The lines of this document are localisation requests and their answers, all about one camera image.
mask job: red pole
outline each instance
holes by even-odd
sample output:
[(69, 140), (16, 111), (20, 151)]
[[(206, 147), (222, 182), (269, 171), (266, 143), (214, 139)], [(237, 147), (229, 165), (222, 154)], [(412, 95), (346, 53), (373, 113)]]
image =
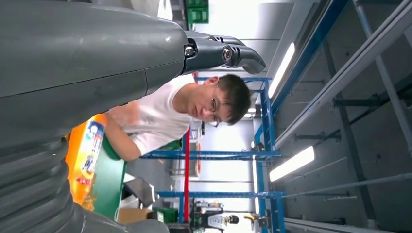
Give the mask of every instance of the red pole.
[(185, 188), (183, 191), (184, 197), (184, 210), (183, 210), (183, 221), (189, 222), (189, 167), (190, 167), (190, 127), (185, 135), (186, 147), (185, 147)]

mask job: white t-shirt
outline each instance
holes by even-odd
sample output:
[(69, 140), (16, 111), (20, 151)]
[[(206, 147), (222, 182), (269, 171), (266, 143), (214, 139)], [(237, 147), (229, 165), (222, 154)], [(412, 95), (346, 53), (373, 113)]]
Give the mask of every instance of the white t-shirt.
[(142, 155), (179, 140), (188, 131), (192, 118), (178, 113), (172, 106), (172, 100), (189, 83), (194, 83), (191, 74), (179, 76), (154, 93), (137, 100), (139, 121), (137, 124), (123, 125), (123, 129), (131, 133)]

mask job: man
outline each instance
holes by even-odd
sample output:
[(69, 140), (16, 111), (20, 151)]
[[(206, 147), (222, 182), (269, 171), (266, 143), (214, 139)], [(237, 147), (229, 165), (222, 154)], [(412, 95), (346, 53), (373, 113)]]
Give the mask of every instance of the man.
[(221, 122), (233, 125), (247, 113), (251, 102), (245, 82), (228, 74), (220, 78), (211, 77), (203, 84), (195, 83), (191, 75), (179, 76), (128, 105), (133, 104), (137, 107), (128, 114), (135, 114), (134, 118), (138, 115), (138, 121), (131, 125), (117, 123), (116, 118), (119, 118), (116, 115), (119, 114), (116, 109), (106, 113), (106, 137), (113, 150), (125, 161), (182, 138), (193, 118), (215, 127)]

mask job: man's arm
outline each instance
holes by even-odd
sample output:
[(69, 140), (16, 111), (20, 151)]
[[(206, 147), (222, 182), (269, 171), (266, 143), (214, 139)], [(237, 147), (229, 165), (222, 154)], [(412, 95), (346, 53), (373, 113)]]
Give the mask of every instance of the man's arm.
[(106, 113), (107, 125), (105, 135), (117, 155), (125, 160), (132, 161), (141, 156), (136, 143), (127, 135), (118, 123)]

